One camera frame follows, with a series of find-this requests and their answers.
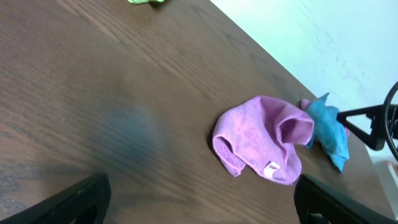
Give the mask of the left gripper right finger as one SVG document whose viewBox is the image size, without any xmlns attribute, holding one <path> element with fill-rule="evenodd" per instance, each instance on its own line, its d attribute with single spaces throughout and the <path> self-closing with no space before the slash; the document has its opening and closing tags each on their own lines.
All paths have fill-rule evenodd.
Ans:
<svg viewBox="0 0 398 224">
<path fill-rule="evenodd" d="M 294 191 L 300 223 L 396 224 L 308 174 L 300 175 Z"/>
</svg>

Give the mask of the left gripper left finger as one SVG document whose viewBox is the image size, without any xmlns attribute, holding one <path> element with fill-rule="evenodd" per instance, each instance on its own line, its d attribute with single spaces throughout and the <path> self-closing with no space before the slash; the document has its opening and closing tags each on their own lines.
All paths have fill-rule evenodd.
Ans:
<svg viewBox="0 0 398 224">
<path fill-rule="evenodd" d="M 110 200 L 108 175 L 95 173 L 1 224 L 103 223 Z"/>
</svg>

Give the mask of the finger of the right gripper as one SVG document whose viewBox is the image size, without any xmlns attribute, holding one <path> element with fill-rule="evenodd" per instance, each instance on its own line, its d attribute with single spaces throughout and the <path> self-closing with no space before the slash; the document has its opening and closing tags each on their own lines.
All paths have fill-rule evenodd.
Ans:
<svg viewBox="0 0 398 224">
<path fill-rule="evenodd" d="M 339 112 L 337 120 L 373 151 L 381 151 L 385 146 L 397 151 L 396 104 Z"/>
</svg>

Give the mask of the purple microfibre cloth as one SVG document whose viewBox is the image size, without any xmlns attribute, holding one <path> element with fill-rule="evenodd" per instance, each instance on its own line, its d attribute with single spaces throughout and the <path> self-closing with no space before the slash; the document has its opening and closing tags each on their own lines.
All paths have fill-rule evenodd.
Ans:
<svg viewBox="0 0 398 224">
<path fill-rule="evenodd" d="M 220 116 L 212 145 L 232 176 L 249 166 L 269 181 L 291 185 L 302 171 L 295 146 L 310 142 L 314 125 L 295 105 L 256 96 Z"/>
</svg>

